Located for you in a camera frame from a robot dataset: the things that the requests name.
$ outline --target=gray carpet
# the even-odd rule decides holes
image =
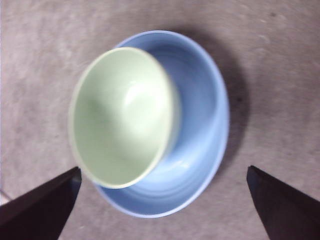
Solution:
[[[205,192],[158,219],[125,215],[84,177],[61,240],[266,240],[249,165],[320,200],[318,0],[3,0],[1,190],[15,198],[75,166],[67,110],[85,67],[116,43],[172,30],[218,64],[229,144]]]

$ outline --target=light green bowl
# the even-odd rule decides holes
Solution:
[[[69,138],[78,164],[104,187],[135,184],[172,147],[179,106],[174,85],[149,53],[133,47],[104,53],[71,101]]]

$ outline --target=black object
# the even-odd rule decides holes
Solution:
[[[255,166],[246,180],[271,240],[320,240],[320,202]]]
[[[57,240],[74,207],[81,170],[74,167],[0,207],[0,239]]]

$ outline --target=bowl rim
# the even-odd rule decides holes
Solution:
[[[148,164],[145,170],[139,176],[137,176],[136,178],[132,179],[129,182],[122,183],[122,184],[112,184],[95,176],[92,173],[92,171],[86,166],[85,161],[81,157],[81,154],[77,147],[74,122],[75,122],[75,111],[76,111],[77,100],[88,74],[103,58],[118,51],[133,51],[133,52],[139,53],[144,57],[146,57],[153,65],[155,65],[155,67],[158,70],[158,74],[161,75],[161,80],[164,81],[164,84],[165,84],[166,97],[168,98],[168,102],[169,102],[166,113],[169,120],[166,125],[164,140],[160,143],[154,158]],[[163,66],[158,62],[158,60],[155,57],[153,57],[150,53],[142,49],[139,49],[136,47],[129,47],[129,46],[117,47],[104,52],[103,54],[98,56],[95,60],[93,60],[89,64],[89,66],[87,66],[87,68],[84,70],[81,77],[79,78],[78,82],[76,83],[72,93],[71,102],[68,110],[68,136],[69,136],[69,144],[71,146],[71,151],[72,151],[73,157],[75,158],[75,161],[77,162],[77,164],[79,164],[80,168],[94,183],[99,184],[105,188],[121,189],[137,183],[138,181],[143,179],[146,175],[148,175],[156,167],[156,165],[166,156],[166,154],[168,154],[168,152],[170,151],[170,149],[172,148],[176,140],[175,138],[176,129],[178,128],[178,124],[179,124],[178,119],[179,119],[179,112],[180,112],[179,103],[177,101],[178,101],[178,98],[177,98],[175,86],[171,82],[169,75],[167,74]]]
[[[200,187],[191,195],[185,202],[182,204],[178,205],[177,207],[170,209],[166,212],[161,212],[161,213],[155,213],[155,214],[143,214],[143,213],[137,213],[131,210],[126,209],[125,207],[122,207],[119,205],[116,201],[111,199],[102,189],[103,186],[95,185],[97,188],[98,192],[117,210],[120,212],[123,212],[127,215],[137,217],[137,218],[160,218],[164,216],[171,215],[173,213],[176,213],[180,211],[181,209],[187,207],[189,204],[191,204],[199,195],[207,188],[209,183],[212,181],[213,177],[216,175],[216,172],[223,160],[223,156],[225,154],[226,148],[227,148],[227,142],[228,142],[228,137],[229,137],[229,128],[230,128],[230,106],[229,106],[229,100],[228,100],[228,93],[226,89],[226,85],[224,82],[224,79],[220,73],[220,70],[213,60],[213,58],[209,55],[209,53],[196,41],[193,39],[189,38],[188,36],[185,36],[181,33],[174,32],[174,31],[168,31],[168,30],[150,30],[150,31],[144,31],[140,32],[137,34],[134,34],[125,40],[121,41],[118,43],[115,48],[119,48],[126,44],[127,42],[136,39],[138,37],[144,36],[144,35],[149,35],[149,34],[167,34],[167,35],[172,35],[174,37],[179,38],[181,41],[184,41],[188,44],[190,44],[197,52],[199,52],[200,55],[202,55],[203,59],[205,60],[206,63],[208,63],[212,67],[212,74],[216,77],[216,81],[218,82],[217,84],[221,87],[222,91],[222,97],[220,101],[222,102],[221,104],[224,104],[223,107],[225,107],[225,129],[223,130],[222,138],[220,140],[221,145],[219,147],[216,161],[213,163],[211,171],[207,174],[205,180],[202,182]]]

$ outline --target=blue bowl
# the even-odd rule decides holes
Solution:
[[[140,218],[173,214],[208,186],[222,161],[229,132],[229,102],[223,78],[209,54],[190,38],[147,31],[116,46],[152,54],[176,84],[181,129],[172,152],[138,183],[100,193],[120,211]]]

